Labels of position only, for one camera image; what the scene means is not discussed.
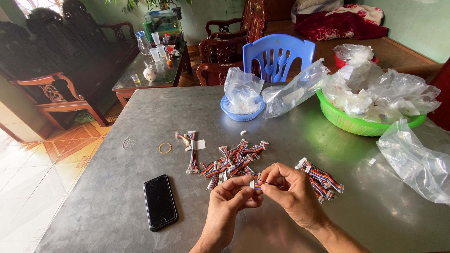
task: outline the green plastic basket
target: green plastic basket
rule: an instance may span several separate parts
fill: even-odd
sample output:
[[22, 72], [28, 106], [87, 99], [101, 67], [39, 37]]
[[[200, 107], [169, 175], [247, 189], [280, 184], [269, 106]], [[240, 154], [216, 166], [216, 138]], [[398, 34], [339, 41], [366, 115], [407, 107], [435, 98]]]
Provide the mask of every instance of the green plastic basket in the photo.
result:
[[[347, 114], [336, 107], [332, 106], [322, 94], [322, 90], [317, 91], [317, 97], [320, 100], [320, 108], [325, 117], [335, 126], [360, 136], [381, 136], [391, 125], [367, 122], [358, 118], [351, 118]], [[427, 115], [419, 115], [411, 117], [408, 123], [410, 128], [414, 128], [422, 124]]]

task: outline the wooden coffee table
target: wooden coffee table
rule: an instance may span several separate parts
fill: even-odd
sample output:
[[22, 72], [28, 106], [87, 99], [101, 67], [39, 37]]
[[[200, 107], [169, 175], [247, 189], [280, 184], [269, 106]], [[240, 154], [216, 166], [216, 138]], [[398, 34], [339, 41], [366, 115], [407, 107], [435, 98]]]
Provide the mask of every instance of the wooden coffee table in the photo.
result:
[[[172, 58], [172, 65], [168, 66], [166, 59], [161, 59], [159, 62], [153, 62], [151, 57], [145, 56], [141, 53], [136, 56], [133, 62], [125, 70], [120, 77], [119, 81], [112, 88], [116, 92], [116, 96], [120, 103], [125, 107], [126, 103], [137, 89], [149, 89], [149, 88], [167, 88], [177, 87], [180, 80], [180, 74], [182, 70], [186, 70], [188, 74], [192, 74], [191, 63], [188, 54], [188, 48], [185, 41], [178, 43], [178, 51], [182, 54], [181, 57]], [[157, 72], [156, 80], [153, 82], [147, 81], [144, 77], [144, 69], [149, 64]], [[131, 76], [137, 74], [139, 76], [140, 83], [135, 83]]]

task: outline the phone screen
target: phone screen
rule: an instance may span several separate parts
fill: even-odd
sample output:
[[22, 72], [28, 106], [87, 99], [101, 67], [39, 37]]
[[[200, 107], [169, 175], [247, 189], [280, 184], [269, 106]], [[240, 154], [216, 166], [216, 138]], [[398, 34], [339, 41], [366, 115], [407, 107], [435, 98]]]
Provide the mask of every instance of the phone screen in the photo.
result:
[[144, 193], [151, 231], [156, 231], [178, 219], [167, 175], [145, 182]]

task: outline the hand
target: hand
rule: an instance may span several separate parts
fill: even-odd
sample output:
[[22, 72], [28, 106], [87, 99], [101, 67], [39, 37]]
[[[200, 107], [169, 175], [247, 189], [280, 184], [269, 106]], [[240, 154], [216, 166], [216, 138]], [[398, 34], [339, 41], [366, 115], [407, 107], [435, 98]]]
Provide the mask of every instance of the hand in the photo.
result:
[[211, 191], [205, 227], [191, 253], [221, 252], [231, 243], [238, 212], [262, 205], [263, 196], [254, 195], [254, 190], [246, 185], [254, 179], [254, 176], [232, 177]]
[[309, 231], [329, 226], [330, 219], [321, 208], [304, 171], [274, 163], [262, 172], [261, 180], [289, 189], [284, 191], [275, 185], [261, 185], [262, 192], [280, 204], [299, 226]]

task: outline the glass table top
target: glass table top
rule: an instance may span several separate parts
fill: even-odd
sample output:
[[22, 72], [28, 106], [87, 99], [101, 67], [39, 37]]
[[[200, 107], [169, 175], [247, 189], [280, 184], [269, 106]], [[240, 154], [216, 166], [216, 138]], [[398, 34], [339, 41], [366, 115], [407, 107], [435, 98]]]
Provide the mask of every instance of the glass table top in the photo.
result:
[[[183, 54], [186, 42], [180, 42], [178, 51]], [[181, 71], [180, 64], [182, 57], [172, 58], [172, 65], [167, 65], [167, 60], [161, 58], [159, 62], [154, 62], [151, 56], [145, 56], [139, 53], [138, 56], [133, 60], [133, 62], [128, 66], [123, 75], [120, 77], [119, 81], [115, 84], [112, 90], [120, 89], [132, 89], [132, 88], [142, 88], [142, 87], [152, 87], [152, 86], [167, 86], [174, 85], [174, 82], [178, 82], [176, 79], [177, 72]], [[147, 81], [144, 77], [144, 69], [150, 66], [156, 71], [156, 80]], [[132, 75], [138, 75], [140, 82], [135, 83], [131, 79]]]

